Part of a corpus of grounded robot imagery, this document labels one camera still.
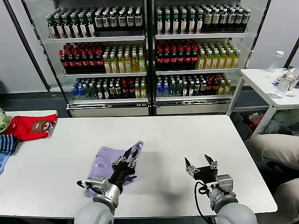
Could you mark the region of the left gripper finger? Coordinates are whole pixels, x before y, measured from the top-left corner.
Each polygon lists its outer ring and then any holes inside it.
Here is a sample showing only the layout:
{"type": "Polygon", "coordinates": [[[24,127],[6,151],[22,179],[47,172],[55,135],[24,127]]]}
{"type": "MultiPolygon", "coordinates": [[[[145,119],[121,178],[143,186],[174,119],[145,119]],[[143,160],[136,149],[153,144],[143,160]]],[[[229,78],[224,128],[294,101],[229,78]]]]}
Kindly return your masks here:
{"type": "Polygon", "coordinates": [[[135,168],[136,167],[136,163],[137,163],[137,158],[138,158],[138,151],[135,151],[132,155],[132,160],[130,161],[130,163],[128,164],[129,168],[135,168]]]}
{"type": "Polygon", "coordinates": [[[117,158],[113,163],[113,167],[118,166],[120,163],[126,162],[130,156],[131,150],[132,148],[129,148],[127,151],[125,151],[124,155],[117,158]]]}

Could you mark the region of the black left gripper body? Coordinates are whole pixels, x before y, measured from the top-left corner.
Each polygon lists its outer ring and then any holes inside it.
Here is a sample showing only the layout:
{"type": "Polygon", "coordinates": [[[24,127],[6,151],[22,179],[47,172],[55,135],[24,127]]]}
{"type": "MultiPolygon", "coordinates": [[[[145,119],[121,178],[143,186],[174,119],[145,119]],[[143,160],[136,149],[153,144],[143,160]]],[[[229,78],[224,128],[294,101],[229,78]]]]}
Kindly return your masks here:
{"type": "Polygon", "coordinates": [[[111,184],[122,186],[129,175],[135,174],[135,166],[128,162],[118,162],[112,164],[113,174],[109,178],[111,184]]]}

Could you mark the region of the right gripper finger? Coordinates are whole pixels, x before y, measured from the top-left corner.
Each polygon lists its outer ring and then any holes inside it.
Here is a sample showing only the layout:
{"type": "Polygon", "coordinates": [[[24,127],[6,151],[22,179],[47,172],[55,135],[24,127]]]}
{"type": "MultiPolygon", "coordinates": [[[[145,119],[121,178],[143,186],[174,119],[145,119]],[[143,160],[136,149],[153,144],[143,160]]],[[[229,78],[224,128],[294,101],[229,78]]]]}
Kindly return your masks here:
{"type": "Polygon", "coordinates": [[[200,169],[193,166],[186,157],[185,157],[185,170],[187,174],[190,175],[193,179],[200,178],[200,169]]]}
{"type": "Polygon", "coordinates": [[[205,154],[205,158],[207,160],[207,162],[209,163],[211,169],[217,169],[218,167],[218,162],[214,161],[210,156],[208,156],[207,154],[205,154]]]}

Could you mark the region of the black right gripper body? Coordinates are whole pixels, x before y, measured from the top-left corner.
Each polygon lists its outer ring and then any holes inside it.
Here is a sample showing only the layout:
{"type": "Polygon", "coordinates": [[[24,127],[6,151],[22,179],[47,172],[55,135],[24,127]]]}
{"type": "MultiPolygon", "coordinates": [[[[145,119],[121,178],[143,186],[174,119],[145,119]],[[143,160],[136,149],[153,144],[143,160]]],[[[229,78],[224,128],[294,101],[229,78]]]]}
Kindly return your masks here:
{"type": "Polygon", "coordinates": [[[217,168],[212,168],[211,166],[204,166],[196,168],[194,173],[194,179],[200,181],[215,181],[218,174],[217,168]]]}

